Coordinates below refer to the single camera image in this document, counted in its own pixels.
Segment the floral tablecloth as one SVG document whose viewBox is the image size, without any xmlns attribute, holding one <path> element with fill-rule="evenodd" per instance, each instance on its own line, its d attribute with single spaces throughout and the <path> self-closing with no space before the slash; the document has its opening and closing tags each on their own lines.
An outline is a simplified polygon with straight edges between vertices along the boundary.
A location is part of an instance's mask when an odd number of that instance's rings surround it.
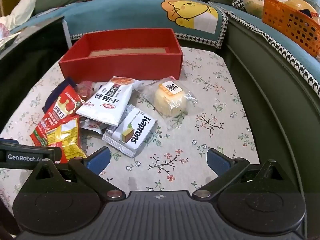
<svg viewBox="0 0 320 240">
<path fill-rule="evenodd" d="M 197 113 L 184 111 L 171 121 L 171 130 L 153 105 L 134 92 L 130 103 L 153 118 L 157 126 L 134 158 L 107 145 L 102 135 L 80 131 L 82 149 L 90 155 L 103 146 L 111 161 L 101 176 L 128 194 L 133 190 L 188 190 L 192 193 L 217 175 L 207 166 L 206 156 L 215 148 L 230 158 L 243 157 L 259 163 L 244 106 L 224 60 L 213 52 L 182 47 L 180 82 L 199 101 Z M 44 113 L 42 107 L 52 90 L 64 80 L 55 63 L 33 86 L 1 131 L 1 138 L 32 145 L 30 134 Z M 1 198 L 11 211 L 13 201 L 29 177 L 29 170 L 1 168 Z"/>
</svg>

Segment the white cloth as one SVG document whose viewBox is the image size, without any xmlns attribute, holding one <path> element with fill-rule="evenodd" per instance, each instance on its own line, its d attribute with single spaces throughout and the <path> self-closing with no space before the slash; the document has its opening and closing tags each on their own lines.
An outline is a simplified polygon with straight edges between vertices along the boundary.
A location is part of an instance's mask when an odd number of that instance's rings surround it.
<svg viewBox="0 0 320 240">
<path fill-rule="evenodd" d="M 8 16 L 1 17 L 1 24 L 8 30 L 12 30 L 31 18 L 35 9 L 36 0 L 20 0 Z"/>
</svg>

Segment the orange plastic basket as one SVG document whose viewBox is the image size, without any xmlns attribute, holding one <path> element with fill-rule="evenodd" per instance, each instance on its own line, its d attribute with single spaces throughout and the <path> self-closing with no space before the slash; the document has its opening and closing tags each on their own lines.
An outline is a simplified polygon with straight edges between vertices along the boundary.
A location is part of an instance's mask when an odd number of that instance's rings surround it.
<svg viewBox="0 0 320 240">
<path fill-rule="evenodd" d="M 278 0 L 264 0 L 262 22 L 300 45 L 313 57 L 319 54 L 319 24 Z"/>
</svg>

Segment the white noodle snack packet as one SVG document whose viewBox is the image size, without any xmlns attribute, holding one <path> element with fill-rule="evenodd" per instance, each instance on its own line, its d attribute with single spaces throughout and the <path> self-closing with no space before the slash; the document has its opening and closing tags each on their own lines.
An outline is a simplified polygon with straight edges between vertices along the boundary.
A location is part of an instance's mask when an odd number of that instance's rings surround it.
<svg viewBox="0 0 320 240">
<path fill-rule="evenodd" d="M 118 126 L 132 91 L 142 84 L 143 81 L 140 80 L 114 76 L 77 109 L 76 114 L 103 124 Z"/>
</svg>

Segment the white duck gizzard packet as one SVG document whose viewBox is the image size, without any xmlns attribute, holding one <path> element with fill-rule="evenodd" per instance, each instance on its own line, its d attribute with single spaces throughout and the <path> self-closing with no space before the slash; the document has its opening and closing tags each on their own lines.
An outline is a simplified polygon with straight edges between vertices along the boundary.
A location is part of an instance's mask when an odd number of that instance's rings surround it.
<svg viewBox="0 0 320 240">
<path fill-rule="evenodd" d="M 100 123 L 95 120 L 86 119 L 86 118 L 80 118 L 79 123 L 80 123 L 80 127 L 82 129 L 93 131 L 93 132 L 98 133 L 100 135 L 103 135 L 103 133 L 107 127 L 107 124 Z"/>
</svg>

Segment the blue foil snack packet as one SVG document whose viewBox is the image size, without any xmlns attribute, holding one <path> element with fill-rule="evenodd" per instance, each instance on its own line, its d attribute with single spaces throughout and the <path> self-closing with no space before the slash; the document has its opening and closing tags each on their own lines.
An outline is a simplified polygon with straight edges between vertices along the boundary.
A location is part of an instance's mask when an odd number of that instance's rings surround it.
<svg viewBox="0 0 320 240">
<path fill-rule="evenodd" d="M 58 96 L 63 92 L 63 90 L 68 86 L 71 85 L 73 88 L 76 87 L 76 83 L 70 78 L 67 77 L 64 81 L 62 81 L 48 96 L 47 100 L 42 107 L 44 113 L 48 111 L 50 106 L 56 101 Z"/>
</svg>

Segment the red cardboard box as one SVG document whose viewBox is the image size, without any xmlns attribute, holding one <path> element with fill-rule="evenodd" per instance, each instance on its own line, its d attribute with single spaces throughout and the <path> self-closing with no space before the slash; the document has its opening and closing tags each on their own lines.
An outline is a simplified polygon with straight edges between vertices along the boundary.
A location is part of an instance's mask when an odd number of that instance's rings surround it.
<svg viewBox="0 0 320 240">
<path fill-rule="evenodd" d="M 136 80 L 179 79 L 183 53 L 172 29 L 140 28 L 85 34 L 59 61 L 75 83 L 113 76 Z"/>
</svg>

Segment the teal lion sofa cover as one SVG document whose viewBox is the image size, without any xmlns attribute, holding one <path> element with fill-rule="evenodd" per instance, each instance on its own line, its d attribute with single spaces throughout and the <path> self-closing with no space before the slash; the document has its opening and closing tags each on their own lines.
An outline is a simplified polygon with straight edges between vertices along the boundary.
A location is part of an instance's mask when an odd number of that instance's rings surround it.
<svg viewBox="0 0 320 240">
<path fill-rule="evenodd" d="M 86 33 L 131 28 L 171 28 L 177 38 L 221 48 L 228 17 L 218 6 L 193 0 L 92 0 L 48 10 L 12 29 L 62 16 L 71 39 Z"/>
</svg>

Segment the red yellow snack packet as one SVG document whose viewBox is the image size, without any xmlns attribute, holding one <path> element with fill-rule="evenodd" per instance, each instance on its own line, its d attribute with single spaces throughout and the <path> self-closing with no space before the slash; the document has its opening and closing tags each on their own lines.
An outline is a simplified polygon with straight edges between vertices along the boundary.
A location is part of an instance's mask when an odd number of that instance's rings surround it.
<svg viewBox="0 0 320 240">
<path fill-rule="evenodd" d="M 86 155 L 80 146 L 79 116 L 73 116 L 69 122 L 61 124 L 46 133 L 48 146 L 59 147 L 62 151 L 60 163 L 80 157 L 85 159 Z"/>
</svg>

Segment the clear yellow pastry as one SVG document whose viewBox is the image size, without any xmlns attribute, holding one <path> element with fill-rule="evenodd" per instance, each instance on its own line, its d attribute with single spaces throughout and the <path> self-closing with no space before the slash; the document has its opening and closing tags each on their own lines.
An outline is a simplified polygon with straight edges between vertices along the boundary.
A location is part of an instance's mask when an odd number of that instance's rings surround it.
<svg viewBox="0 0 320 240">
<path fill-rule="evenodd" d="M 201 111 L 193 92 L 172 76 L 144 84 L 138 91 L 159 113 L 168 130 L 182 124 L 179 118 Z"/>
</svg>

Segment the pink clear snack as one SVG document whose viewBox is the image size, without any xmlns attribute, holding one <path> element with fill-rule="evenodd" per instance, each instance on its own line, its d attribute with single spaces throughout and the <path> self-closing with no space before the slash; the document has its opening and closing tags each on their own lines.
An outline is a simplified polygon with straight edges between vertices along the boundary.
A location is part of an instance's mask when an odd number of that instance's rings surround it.
<svg viewBox="0 0 320 240">
<path fill-rule="evenodd" d="M 96 82 L 82 81 L 81 83 L 76 85 L 75 91 L 82 100 L 87 101 L 94 95 L 96 85 Z"/>
</svg>

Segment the white Kaprons wafer packet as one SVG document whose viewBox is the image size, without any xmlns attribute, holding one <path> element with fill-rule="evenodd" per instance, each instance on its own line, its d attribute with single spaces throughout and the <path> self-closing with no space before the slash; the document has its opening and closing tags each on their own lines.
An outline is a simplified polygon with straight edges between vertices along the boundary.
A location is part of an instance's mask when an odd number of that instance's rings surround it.
<svg viewBox="0 0 320 240">
<path fill-rule="evenodd" d="M 143 145 L 157 120 L 134 105 L 127 105 L 119 125 L 107 125 L 103 141 L 133 158 Z"/>
</svg>

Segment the red crown snack packet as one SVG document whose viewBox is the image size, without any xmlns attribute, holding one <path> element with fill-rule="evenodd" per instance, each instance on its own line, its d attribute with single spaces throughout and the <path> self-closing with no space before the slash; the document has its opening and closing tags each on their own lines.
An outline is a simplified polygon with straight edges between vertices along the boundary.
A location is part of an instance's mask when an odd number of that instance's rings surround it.
<svg viewBox="0 0 320 240">
<path fill-rule="evenodd" d="M 48 146 L 47 133 L 67 123 L 75 116 L 76 110 L 84 100 L 71 85 L 67 85 L 59 94 L 55 102 L 48 108 L 30 137 L 35 146 Z"/>
</svg>

